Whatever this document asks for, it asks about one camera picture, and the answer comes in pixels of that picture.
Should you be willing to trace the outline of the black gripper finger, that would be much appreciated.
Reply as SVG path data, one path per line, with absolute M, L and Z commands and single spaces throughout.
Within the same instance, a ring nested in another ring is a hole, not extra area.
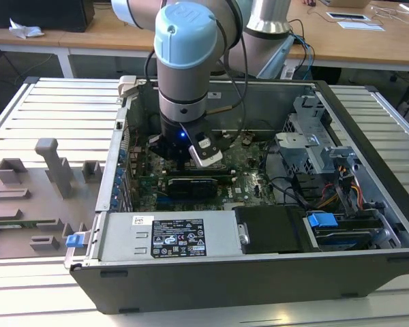
M 185 169 L 187 161 L 187 147 L 174 142 L 162 134 L 149 139 L 149 149 L 161 158 L 176 163 L 177 170 Z
M 232 144 L 232 137 L 229 133 L 222 131 L 215 131 L 213 133 L 214 143 L 213 145 L 217 150 L 227 151 Z

